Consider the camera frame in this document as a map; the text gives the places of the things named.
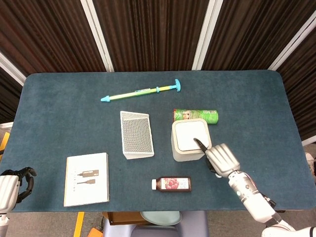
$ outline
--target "white lid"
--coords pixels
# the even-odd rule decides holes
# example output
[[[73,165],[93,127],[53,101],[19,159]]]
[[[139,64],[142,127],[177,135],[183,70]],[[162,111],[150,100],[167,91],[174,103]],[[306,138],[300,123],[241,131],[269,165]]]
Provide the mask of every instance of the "white lid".
[[[156,190],[156,179],[152,180],[152,190]]]
[[[202,120],[183,121],[175,125],[176,139],[179,150],[193,151],[199,150],[199,146],[193,140],[198,138],[206,147],[209,146],[208,142],[208,127],[206,122]]]

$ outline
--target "floor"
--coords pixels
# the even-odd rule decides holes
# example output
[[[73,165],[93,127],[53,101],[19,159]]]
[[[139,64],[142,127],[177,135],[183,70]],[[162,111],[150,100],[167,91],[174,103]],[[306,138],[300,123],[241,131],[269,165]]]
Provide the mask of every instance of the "floor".
[[[316,157],[316,144],[304,149]],[[71,237],[77,220],[75,212],[9,213],[8,216],[10,224],[6,237]],[[316,226],[316,208],[286,211],[281,216],[296,229]],[[100,226],[101,220],[101,213],[86,212],[81,236],[86,237],[91,228]],[[255,222],[247,211],[209,211],[208,227],[211,237],[260,237],[265,226]]]

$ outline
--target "gray chair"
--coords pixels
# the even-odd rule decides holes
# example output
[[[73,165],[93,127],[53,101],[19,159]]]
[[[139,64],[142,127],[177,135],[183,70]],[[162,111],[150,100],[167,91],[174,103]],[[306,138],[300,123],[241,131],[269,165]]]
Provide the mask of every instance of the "gray chair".
[[[182,211],[175,226],[119,225],[106,220],[103,237],[209,237],[206,211]]]

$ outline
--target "blue tablecloth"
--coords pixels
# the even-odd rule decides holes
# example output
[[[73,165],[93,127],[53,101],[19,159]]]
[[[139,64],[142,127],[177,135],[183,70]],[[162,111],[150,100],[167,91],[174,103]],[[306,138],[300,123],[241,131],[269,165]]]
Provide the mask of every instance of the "blue tablecloth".
[[[106,95],[174,84],[182,90],[101,103]],[[281,76],[274,71],[43,73],[23,87],[0,170],[33,167],[31,196],[15,211],[239,210],[242,203],[204,159],[176,162],[171,150],[173,109],[216,109],[213,145],[226,143],[241,170],[278,209],[316,206],[316,188]],[[122,154],[120,111],[150,115],[155,156]],[[66,158],[109,154],[110,202],[64,207]],[[191,193],[160,193],[151,179],[191,176]]]

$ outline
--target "white robotic hand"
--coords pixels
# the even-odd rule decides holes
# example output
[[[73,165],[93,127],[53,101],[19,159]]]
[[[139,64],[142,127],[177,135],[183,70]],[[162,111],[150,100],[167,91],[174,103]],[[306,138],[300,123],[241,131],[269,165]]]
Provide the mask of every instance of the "white robotic hand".
[[[211,170],[216,172],[217,177],[229,178],[229,185],[251,216],[267,226],[262,232],[262,237],[316,237],[315,228],[295,231],[292,226],[282,220],[273,209],[276,203],[260,193],[250,176],[239,170],[240,163],[226,144],[217,145],[208,150],[201,141],[196,138],[194,140],[206,154],[212,166]]]
[[[15,208],[24,198],[32,193],[34,186],[35,171],[26,167],[21,170],[6,170],[0,175],[0,237],[5,237],[9,225],[8,212]],[[28,187],[26,191],[19,194],[22,179],[26,178]]]

